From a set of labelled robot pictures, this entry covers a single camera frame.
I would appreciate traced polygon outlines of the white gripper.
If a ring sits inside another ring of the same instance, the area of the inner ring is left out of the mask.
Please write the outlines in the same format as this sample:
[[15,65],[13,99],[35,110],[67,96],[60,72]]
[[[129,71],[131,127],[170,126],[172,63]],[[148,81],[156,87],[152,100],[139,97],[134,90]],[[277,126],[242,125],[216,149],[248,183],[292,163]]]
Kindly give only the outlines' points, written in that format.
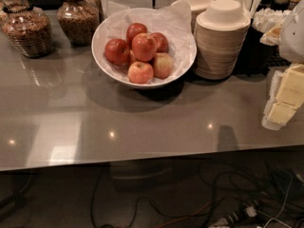
[[[275,25],[264,33],[259,42],[266,46],[278,46],[281,25]],[[304,65],[291,64],[282,76],[275,104],[280,107],[298,109],[304,104]]]

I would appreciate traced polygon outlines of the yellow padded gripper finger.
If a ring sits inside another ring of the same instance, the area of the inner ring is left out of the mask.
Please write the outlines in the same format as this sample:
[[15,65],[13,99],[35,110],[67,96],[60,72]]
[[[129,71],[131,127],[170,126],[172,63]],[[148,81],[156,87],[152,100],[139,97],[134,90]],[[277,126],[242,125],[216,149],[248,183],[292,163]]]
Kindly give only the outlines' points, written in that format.
[[270,130],[279,130],[285,126],[296,113],[293,93],[289,86],[289,72],[276,71],[270,86],[262,118],[262,126]]

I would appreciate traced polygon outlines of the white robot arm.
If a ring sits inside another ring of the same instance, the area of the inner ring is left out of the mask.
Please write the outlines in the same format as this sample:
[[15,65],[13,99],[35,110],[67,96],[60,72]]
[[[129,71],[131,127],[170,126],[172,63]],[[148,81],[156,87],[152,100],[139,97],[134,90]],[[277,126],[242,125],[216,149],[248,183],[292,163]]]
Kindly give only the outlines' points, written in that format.
[[271,130],[285,126],[304,104],[304,0],[283,22],[279,55],[291,65],[284,72],[276,71],[271,81],[261,122]]

